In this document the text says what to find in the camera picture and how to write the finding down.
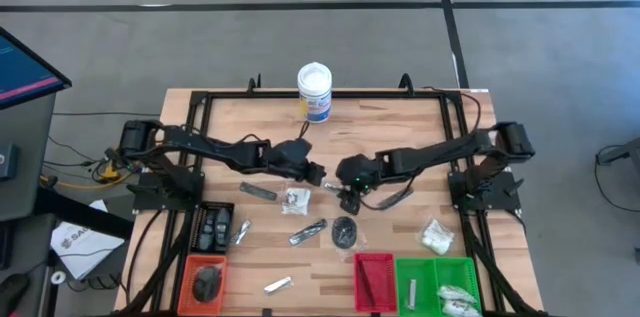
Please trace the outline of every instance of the yellow cable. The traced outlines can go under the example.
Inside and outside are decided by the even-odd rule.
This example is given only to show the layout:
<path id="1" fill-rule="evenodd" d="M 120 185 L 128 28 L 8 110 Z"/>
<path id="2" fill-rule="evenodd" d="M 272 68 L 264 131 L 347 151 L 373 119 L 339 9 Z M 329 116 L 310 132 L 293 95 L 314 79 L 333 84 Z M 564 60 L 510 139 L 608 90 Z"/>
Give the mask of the yellow cable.
<path id="1" fill-rule="evenodd" d="M 56 185 L 60 185 L 60 186 L 64 186 L 64 187 L 68 187 L 68 188 L 75 188 L 75 189 L 101 189 L 101 188 L 107 188 L 107 187 L 111 187 L 111 186 L 115 186 L 117 184 L 120 184 L 122 182 L 124 182 L 124 180 L 126 180 L 127 178 L 131 177 L 133 175 L 133 173 L 129 173 L 127 175 L 124 175 L 122 177 L 120 177 L 118 180 L 107 183 L 107 184 L 103 184 L 103 185 L 97 185 L 97 186 L 89 186 L 89 185 L 77 185 L 77 184 L 73 184 L 73 183 L 66 183 L 66 182 L 58 182 L 56 183 Z M 49 179 L 45 176 L 40 176 L 40 179 L 48 182 Z"/>

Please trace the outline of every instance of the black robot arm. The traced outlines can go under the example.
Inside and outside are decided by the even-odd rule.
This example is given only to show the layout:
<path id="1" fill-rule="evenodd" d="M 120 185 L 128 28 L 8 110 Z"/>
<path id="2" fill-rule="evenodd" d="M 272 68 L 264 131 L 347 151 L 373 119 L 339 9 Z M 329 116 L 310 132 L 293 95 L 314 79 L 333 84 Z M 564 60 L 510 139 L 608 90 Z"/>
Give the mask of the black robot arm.
<path id="1" fill-rule="evenodd" d="M 496 143 L 490 133 L 496 133 Z M 502 122 L 488 129 L 478 129 L 468 135 L 425 148 L 394 148 L 380 151 L 373 159 L 362 154 L 340 161 L 336 177 L 345 189 L 339 194 L 341 207 L 357 214 L 360 199 L 387 183 L 406 182 L 425 168 L 473 155 L 487 156 L 479 165 L 465 171 L 467 190 L 475 191 L 480 182 L 491 179 L 510 163 L 520 163 L 535 154 L 524 126 Z"/>
<path id="2" fill-rule="evenodd" d="M 311 151 L 309 142 L 297 138 L 271 146 L 269 140 L 246 141 L 249 136 L 229 143 L 184 126 L 165 126 L 153 120 L 128 121 L 118 150 L 107 154 L 125 166 L 141 162 L 161 179 L 165 188 L 179 193 L 195 193 L 197 184 L 193 180 L 200 177 L 184 166 L 173 164 L 165 155 L 168 152 L 186 152 L 220 161 L 242 174 L 266 173 L 320 185 L 326 173 L 323 166 L 307 160 Z"/>

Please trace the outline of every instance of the container lid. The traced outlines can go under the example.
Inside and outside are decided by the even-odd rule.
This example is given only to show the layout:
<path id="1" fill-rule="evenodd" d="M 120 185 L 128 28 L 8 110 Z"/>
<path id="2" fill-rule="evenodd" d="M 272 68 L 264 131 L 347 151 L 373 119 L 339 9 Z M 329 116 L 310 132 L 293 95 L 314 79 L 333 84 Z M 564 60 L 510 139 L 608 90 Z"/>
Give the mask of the container lid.
<path id="1" fill-rule="evenodd" d="M 322 63 L 309 63 L 298 72 L 298 88 L 311 95 L 325 93 L 331 89 L 331 71 Z"/>

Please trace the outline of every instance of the red tray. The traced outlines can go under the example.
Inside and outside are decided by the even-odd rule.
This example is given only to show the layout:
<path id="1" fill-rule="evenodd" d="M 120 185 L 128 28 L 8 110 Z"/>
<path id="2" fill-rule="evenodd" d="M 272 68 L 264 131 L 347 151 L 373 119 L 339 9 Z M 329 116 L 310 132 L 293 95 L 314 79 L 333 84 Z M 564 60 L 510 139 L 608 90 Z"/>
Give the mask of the red tray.
<path id="1" fill-rule="evenodd" d="M 353 259 L 356 311 L 397 311 L 396 279 L 393 265 L 393 253 L 356 253 Z M 367 293 L 362 270 L 369 281 L 373 303 Z"/>

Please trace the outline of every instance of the white plastic container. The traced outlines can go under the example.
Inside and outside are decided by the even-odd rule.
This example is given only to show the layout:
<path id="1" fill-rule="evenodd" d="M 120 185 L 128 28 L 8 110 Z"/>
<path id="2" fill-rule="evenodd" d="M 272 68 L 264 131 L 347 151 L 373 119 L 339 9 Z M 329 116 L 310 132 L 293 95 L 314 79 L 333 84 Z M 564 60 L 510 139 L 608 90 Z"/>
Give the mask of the white plastic container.
<path id="1" fill-rule="evenodd" d="M 302 113 L 311 123 L 324 122 L 331 114 L 331 71 L 313 62 L 298 72 L 298 90 Z"/>

